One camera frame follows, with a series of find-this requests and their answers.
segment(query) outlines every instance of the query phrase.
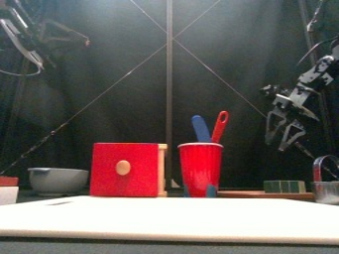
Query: white tabletop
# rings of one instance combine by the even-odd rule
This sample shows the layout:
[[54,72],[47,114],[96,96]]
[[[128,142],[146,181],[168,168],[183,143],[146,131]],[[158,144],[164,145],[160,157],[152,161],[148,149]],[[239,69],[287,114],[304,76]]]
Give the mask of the white tabletop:
[[287,199],[75,196],[0,215],[0,236],[339,245],[339,206]]

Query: black backdrop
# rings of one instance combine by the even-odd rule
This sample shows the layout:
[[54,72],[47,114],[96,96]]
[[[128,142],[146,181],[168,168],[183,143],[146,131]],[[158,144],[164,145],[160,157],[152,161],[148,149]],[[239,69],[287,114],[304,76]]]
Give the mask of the black backdrop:
[[[308,1],[310,13],[315,3]],[[196,140],[191,117],[202,115],[212,131],[219,112],[228,110],[222,187],[260,188],[264,180],[311,182],[312,161],[295,148],[280,153],[276,144],[267,146],[263,141],[271,101],[258,92],[268,84],[294,87],[302,71],[311,67],[310,61],[295,67],[308,50],[299,1],[175,0],[171,28],[166,0],[60,0],[40,4],[40,19],[52,18],[86,34],[91,46],[56,55],[58,67],[47,67],[39,76],[0,76],[3,169],[72,119],[7,171],[5,175],[20,177],[21,186],[29,184],[29,167],[90,170],[95,142],[167,142],[168,58],[172,167],[166,169],[167,177],[182,184],[176,147]],[[332,14],[335,8],[327,9]],[[171,56],[166,48],[168,29],[175,38]],[[328,33],[336,32],[320,30],[316,39]],[[0,57],[1,69],[20,71],[15,49],[8,46]],[[328,94],[335,126],[338,89],[331,88]],[[336,153],[328,149],[323,126],[312,124],[307,130],[303,144],[314,156]]]

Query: wooden box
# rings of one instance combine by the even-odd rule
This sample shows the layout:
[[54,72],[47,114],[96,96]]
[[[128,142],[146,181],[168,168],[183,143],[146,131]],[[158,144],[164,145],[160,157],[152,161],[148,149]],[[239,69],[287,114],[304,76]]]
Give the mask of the wooden box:
[[164,144],[95,143],[90,195],[166,196],[166,149]]

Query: red cup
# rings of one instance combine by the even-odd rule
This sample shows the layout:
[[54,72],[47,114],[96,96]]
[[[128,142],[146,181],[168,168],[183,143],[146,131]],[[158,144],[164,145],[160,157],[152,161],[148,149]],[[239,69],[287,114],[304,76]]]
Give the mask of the red cup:
[[184,196],[218,195],[223,146],[218,143],[179,145]]

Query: blue object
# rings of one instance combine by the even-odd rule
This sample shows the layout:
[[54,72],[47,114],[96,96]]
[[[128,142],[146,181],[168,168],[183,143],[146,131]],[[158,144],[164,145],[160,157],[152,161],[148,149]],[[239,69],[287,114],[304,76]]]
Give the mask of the blue object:
[[216,197],[218,196],[218,189],[215,186],[208,185],[207,186],[207,197]]
[[196,132],[196,138],[199,142],[207,142],[211,143],[211,134],[207,128],[207,123],[204,118],[200,115],[195,115],[192,117],[192,125]]
[[191,196],[190,196],[190,192],[188,192],[188,188],[187,188],[186,185],[184,185],[184,197],[191,197]]

